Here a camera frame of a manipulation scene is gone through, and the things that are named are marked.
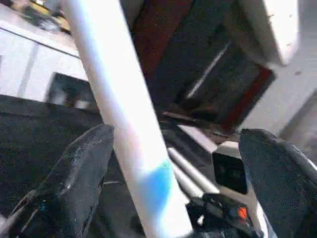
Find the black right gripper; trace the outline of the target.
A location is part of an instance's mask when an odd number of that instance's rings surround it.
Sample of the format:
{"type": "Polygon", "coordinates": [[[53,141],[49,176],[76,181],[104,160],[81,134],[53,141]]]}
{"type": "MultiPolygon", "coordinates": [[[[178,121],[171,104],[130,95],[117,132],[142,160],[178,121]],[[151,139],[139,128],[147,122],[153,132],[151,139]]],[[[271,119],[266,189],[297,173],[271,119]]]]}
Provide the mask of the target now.
{"type": "Polygon", "coordinates": [[[205,193],[186,204],[191,225],[202,238],[258,238],[247,206],[223,194],[205,193]]]}

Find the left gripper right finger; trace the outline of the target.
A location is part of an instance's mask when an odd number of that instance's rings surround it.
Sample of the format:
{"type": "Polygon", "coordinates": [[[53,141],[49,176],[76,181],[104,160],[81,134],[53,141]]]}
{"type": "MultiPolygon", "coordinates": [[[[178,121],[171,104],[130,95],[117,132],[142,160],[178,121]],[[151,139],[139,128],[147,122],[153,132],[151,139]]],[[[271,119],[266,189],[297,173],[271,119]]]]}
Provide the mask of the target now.
{"type": "Polygon", "coordinates": [[[263,129],[243,129],[239,151],[277,237],[317,236],[317,168],[294,145],[263,129]]]}

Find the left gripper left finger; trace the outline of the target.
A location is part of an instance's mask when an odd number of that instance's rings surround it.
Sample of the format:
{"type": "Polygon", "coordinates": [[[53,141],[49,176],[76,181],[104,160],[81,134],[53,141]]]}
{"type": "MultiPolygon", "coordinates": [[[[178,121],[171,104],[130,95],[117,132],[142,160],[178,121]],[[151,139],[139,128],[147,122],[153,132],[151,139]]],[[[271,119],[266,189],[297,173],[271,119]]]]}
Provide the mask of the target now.
{"type": "Polygon", "coordinates": [[[69,144],[48,176],[11,212],[7,237],[85,238],[113,143],[113,126],[100,124],[69,144]]]}

